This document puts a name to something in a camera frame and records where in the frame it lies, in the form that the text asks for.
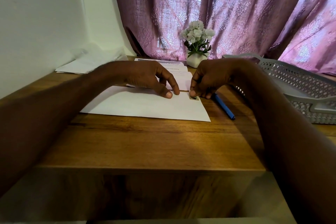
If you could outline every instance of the gray basket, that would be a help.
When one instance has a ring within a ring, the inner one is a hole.
[[[311,123],[336,124],[336,82],[285,62],[264,59],[255,54],[223,57],[257,58],[259,66],[274,79],[292,105]]]

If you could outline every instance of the flower pot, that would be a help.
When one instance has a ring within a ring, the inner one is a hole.
[[[187,58],[187,65],[197,68],[202,60],[208,59],[209,53],[205,53],[205,55],[206,56],[197,53],[192,54],[189,58]]]

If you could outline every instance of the person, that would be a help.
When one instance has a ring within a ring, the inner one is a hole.
[[[179,87],[156,61],[115,61],[58,86],[0,107],[0,196],[31,167],[74,116],[115,84],[132,84],[171,98]],[[222,85],[239,86],[257,120],[271,170],[298,223],[336,221],[336,146],[315,129],[256,64],[204,60],[190,96],[209,99]]]

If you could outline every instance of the blue marker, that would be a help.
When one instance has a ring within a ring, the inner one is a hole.
[[[215,93],[215,100],[217,103],[223,108],[223,110],[226,112],[226,114],[230,117],[231,120],[235,120],[234,114],[230,111],[230,109],[224,104],[223,100]]]

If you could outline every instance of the fingernail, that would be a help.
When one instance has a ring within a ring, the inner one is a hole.
[[[171,98],[173,96],[173,93],[171,93],[170,91],[167,92],[166,94],[166,98]]]

